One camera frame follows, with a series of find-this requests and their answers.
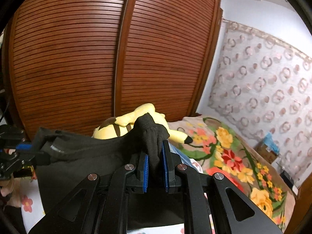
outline yellow stuffed animal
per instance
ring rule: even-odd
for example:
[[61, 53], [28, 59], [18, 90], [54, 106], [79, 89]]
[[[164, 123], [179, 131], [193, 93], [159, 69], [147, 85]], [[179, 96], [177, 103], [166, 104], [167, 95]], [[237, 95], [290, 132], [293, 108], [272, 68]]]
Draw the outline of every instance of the yellow stuffed animal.
[[150, 103], [139, 106], [131, 113], [105, 120], [101, 126], [94, 130], [93, 137], [97, 139], [109, 139], [123, 136], [133, 128], [136, 119], [146, 113], [149, 113], [152, 116], [155, 123], [161, 124], [167, 129], [170, 135], [170, 140], [181, 144], [190, 144], [193, 142], [193, 139], [187, 134], [169, 129], [165, 115], [157, 113], [154, 105]]

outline silver bolt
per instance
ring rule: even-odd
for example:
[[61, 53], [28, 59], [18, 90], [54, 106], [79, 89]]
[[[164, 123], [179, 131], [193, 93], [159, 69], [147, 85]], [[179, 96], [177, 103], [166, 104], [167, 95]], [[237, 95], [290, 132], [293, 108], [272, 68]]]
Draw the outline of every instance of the silver bolt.
[[135, 166], [134, 166], [133, 164], [129, 163], [129, 164], [126, 164], [126, 165], [124, 166], [124, 168], [125, 168], [127, 171], [130, 171], [130, 170], [133, 170], [133, 169], [135, 168]]
[[181, 171], [184, 171], [188, 168], [188, 166], [186, 164], [181, 163], [177, 165], [177, 168]]
[[218, 180], [223, 180], [224, 179], [224, 175], [222, 173], [215, 173], [215, 178]]
[[91, 174], [88, 175], [88, 180], [93, 181], [93, 180], [96, 180], [96, 179], [97, 179], [97, 175], [95, 173], [91, 173]]

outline black cloth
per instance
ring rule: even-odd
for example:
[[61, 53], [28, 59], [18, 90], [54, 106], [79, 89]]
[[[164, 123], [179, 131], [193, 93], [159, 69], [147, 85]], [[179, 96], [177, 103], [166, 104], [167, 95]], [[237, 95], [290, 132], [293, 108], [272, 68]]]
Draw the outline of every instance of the black cloth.
[[[163, 140], [168, 137], [166, 128], [155, 123], [149, 113], [139, 117], [133, 129], [124, 136], [108, 140], [40, 128], [33, 141], [33, 150], [51, 156], [50, 165], [36, 169], [45, 212], [48, 213], [88, 174], [111, 174], [141, 151], [149, 155], [153, 182], [163, 184], [160, 152]], [[183, 223], [180, 195], [160, 193], [157, 200], [155, 194], [133, 195], [129, 205], [129, 229]]]

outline slatted wooden door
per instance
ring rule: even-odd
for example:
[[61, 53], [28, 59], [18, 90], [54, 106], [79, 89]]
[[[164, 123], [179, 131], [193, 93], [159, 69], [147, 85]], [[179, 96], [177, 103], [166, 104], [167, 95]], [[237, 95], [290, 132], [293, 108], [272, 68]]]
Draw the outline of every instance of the slatted wooden door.
[[3, 54], [29, 137], [40, 126], [91, 135], [147, 102], [168, 121], [190, 115], [214, 52], [219, 4], [25, 0]]
[[148, 102], [167, 121], [190, 115], [212, 48], [219, 3], [129, 0], [116, 67], [116, 116]]

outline white wall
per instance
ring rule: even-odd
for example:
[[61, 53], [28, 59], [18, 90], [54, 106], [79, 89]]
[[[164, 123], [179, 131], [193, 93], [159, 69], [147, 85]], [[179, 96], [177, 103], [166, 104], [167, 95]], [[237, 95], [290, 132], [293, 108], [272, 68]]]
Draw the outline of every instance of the white wall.
[[[312, 57], [312, 36], [296, 12], [274, 3], [256, 0], [221, 0], [221, 8], [223, 9], [223, 18], [236, 21], [247, 26], [252, 26], [278, 37]], [[225, 26], [226, 24], [222, 23], [215, 56], [213, 58], [209, 76], [207, 78], [197, 112], [215, 117], [220, 121], [229, 124], [226, 118], [207, 106], [217, 65], [219, 63], [219, 55], [224, 39]], [[242, 137], [251, 147], [256, 146], [256, 140], [247, 139], [244, 136]], [[299, 185], [309, 176], [311, 172], [312, 165], [302, 175]]]

